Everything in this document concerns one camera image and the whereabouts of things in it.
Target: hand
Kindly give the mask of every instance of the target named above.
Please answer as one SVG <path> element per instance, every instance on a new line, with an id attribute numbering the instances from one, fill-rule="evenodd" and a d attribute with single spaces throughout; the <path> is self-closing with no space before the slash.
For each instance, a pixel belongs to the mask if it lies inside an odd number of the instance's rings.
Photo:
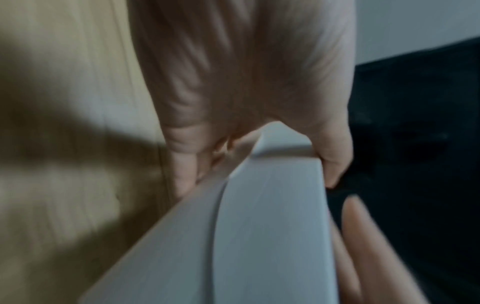
<path id="1" fill-rule="evenodd" d="M 132 40 L 177 199 L 213 153 L 280 120 L 307 135 L 333 187 L 353 157 L 354 0 L 129 0 Z"/>
<path id="2" fill-rule="evenodd" d="M 331 223 L 341 303 L 428 303 L 358 197 L 343 205 L 343 238 Z"/>

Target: wooden floor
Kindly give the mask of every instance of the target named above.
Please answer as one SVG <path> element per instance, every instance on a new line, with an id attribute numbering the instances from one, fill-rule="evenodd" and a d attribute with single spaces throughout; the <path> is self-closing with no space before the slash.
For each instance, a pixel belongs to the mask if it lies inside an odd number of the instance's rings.
<path id="1" fill-rule="evenodd" d="M 74 303 L 169 207 L 124 0 L 2 0 L 0 303 Z"/>

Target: dark fabric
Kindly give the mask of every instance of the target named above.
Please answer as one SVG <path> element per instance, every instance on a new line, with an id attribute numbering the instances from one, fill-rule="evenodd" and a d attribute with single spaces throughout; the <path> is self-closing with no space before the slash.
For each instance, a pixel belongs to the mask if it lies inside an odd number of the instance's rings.
<path id="1" fill-rule="evenodd" d="M 480 303 L 480 39 L 358 66 L 357 193 L 432 303 Z"/>

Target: finger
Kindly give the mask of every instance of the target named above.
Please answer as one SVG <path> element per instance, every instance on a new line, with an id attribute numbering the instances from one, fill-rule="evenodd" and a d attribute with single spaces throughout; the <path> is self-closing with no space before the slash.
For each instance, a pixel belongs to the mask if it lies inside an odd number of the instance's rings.
<path id="1" fill-rule="evenodd" d="M 348 111 L 332 117 L 317 130 L 307 134 L 320 156 L 325 186 L 333 188 L 350 166 L 354 146 L 348 122 Z"/>
<path id="2" fill-rule="evenodd" d="M 345 201 L 342 231 L 366 303 L 427 303 L 412 275 L 357 197 Z"/>
<path id="3" fill-rule="evenodd" d="M 197 154 L 197 181 L 201 180 L 212 167 L 213 149 L 206 149 Z"/>
<path id="4" fill-rule="evenodd" d="M 336 279 L 341 303 L 360 304 L 362 294 L 354 263 L 345 247 L 342 235 L 330 215 L 331 242 L 335 256 Z"/>
<path id="5" fill-rule="evenodd" d="M 197 182 L 197 155 L 170 151 L 169 156 L 173 196 L 175 201 L 180 201 Z"/>

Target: wood grain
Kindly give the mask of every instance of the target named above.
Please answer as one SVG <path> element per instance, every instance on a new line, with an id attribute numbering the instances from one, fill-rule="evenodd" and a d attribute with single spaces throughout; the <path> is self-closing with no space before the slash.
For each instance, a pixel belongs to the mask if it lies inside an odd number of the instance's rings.
<path id="1" fill-rule="evenodd" d="M 3 0 L 0 303 L 73 303 L 169 208 L 121 0 Z"/>

